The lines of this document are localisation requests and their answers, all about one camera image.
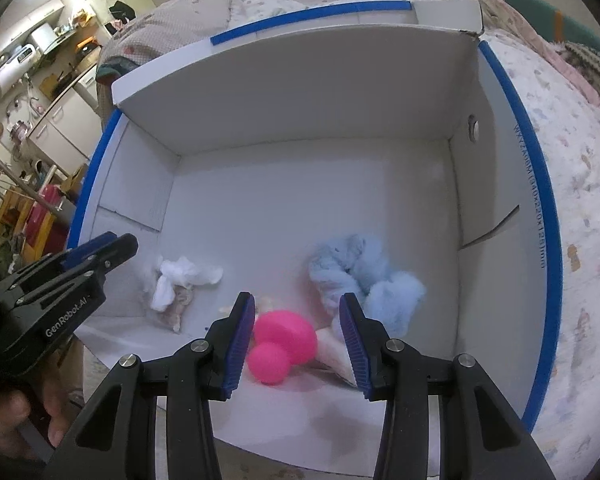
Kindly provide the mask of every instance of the plush toy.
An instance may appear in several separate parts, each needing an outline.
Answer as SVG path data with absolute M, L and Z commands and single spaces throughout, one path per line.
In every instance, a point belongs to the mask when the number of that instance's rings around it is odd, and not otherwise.
M 315 358 L 317 337 L 311 324 L 299 314 L 274 310 L 262 314 L 253 326 L 256 345 L 247 355 L 247 366 L 263 384 L 279 384 L 293 365 Z
M 410 272 L 392 270 L 382 242 L 374 236 L 354 234 L 321 244 L 308 270 L 331 317 L 331 325 L 317 331 L 315 358 L 355 386 L 338 315 L 342 295 L 353 292 L 365 316 L 381 321 L 390 337 L 403 338 L 425 287 Z

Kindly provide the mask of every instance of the pink toy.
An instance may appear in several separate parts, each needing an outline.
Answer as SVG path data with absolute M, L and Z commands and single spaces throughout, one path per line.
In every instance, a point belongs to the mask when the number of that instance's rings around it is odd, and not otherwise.
M 253 326 L 253 336 L 256 346 L 247 356 L 247 365 L 253 376 L 264 384 L 282 382 L 291 365 L 309 362 L 318 348 L 311 324 L 288 310 L 274 310 L 260 316 Z
M 289 375 L 291 361 L 281 346 L 264 342 L 249 352 L 247 366 L 261 383 L 278 384 Z

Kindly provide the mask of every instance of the bed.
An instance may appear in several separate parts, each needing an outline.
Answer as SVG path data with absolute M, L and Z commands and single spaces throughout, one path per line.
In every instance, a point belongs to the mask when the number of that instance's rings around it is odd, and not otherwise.
M 112 81 L 152 59 L 246 23 L 355 1 L 171 0 L 104 47 L 98 65 L 103 120 L 113 111 Z M 478 1 L 482 38 L 503 64 L 541 144 L 560 223 L 562 314 L 532 434 L 557 478 L 584 478 L 600 456 L 600 96 L 515 10 L 502 0 Z

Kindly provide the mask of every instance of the white tissue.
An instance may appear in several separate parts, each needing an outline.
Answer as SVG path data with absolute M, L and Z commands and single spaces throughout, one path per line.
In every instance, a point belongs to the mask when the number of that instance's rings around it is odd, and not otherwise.
M 328 366 L 347 383 L 356 386 L 347 346 L 334 335 L 331 327 L 320 328 L 315 331 L 315 335 L 318 338 L 315 359 Z
M 222 278 L 220 267 L 197 266 L 186 256 L 176 262 L 161 260 L 158 267 L 160 277 L 151 298 L 150 308 L 164 312 L 176 298 L 176 286 L 191 290 L 194 286 L 215 285 Z

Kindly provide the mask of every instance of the kitchen counter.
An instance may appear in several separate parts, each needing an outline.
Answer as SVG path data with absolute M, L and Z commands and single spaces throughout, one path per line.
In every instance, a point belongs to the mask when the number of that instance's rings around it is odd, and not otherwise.
M 100 117 L 92 107 L 93 104 L 97 105 L 96 99 L 84 83 L 76 86 L 94 66 L 92 62 L 53 100 L 23 143 L 29 152 L 27 156 L 41 158 L 49 165 L 55 164 L 67 175 L 74 174 L 82 165 L 90 163 L 102 136 Z
M 54 106 L 56 106 L 56 105 L 57 105 L 57 104 L 60 102 L 60 100 L 61 100 L 61 99 L 64 97 L 64 95 L 65 95 L 65 94 L 66 94 L 66 93 L 67 93 L 69 90 L 71 90 L 71 89 L 72 89 L 72 88 L 73 88 L 73 87 L 76 85 L 76 83 L 77 83 L 78 81 L 80 81 L 80 79 L 81 79 L 81 78 L 82 78 L 82 77 L 83 77 L 83 76 L 84 76 L 84 75 L 85 75 L 85 74 L 86 74 L 86 73 L 87 73 L 89 70 L 91 70 L 91 69 L 92 69 L 92 68 L 93 68 L 95 65 L 97 65 L 97 63 L 98 63 L 97 61 L 95 61 L 95 62 L 92 62 L 92 63 L 89 65 L 89 67 L 88 67 L 86 70 L 84 70 L 84 71 L 83 71 L 83 72 L 82 72 L 82 73 L 81 73 L 79 76 L 77 76 L 77 77 L 76 77 L 76 78 L 75 78 L 73 81 L 71 81 L 71 84 L 70 84 L 70 85 L 69 85 L 67 88 L 65 88 L 64 90 L 62 90 L 62 93 L 61 93 L 61 94 L 60 94 L 58 97 L 56 97 L 56 98 L 55 98 L 55 99 L 52 101 L 52 103 L 51 103 L 51 104 L 48 106 L 48 108 L 46 109 L 45 113 L 43 113 L 43 114 L 42 114 L 42 115 L 41 115 L 41 116 L 40 116 L 40 117 L 39 117 L 39 118 L 38 118 L 38 119 L 37 119 L 37 120 L 36 120 L 36 121 L 33 123 L 33 126 L 32 126 L 32 128 L 31 128 L 31 133 L 33 133 L 33 131 L 34 131 L 34 130 L 35 130 L 37 127 L 38 127 L 38 125 L 39 125 L 39 124 L 42 122 L 42 120 L 43 120 L 43 119 L 45 119 L 45 118 L 46 118 L 46 117 L 49 115 L 49 112 L 50 112 L 50 111 L 51 111 L 51 110 L 54 108 Z

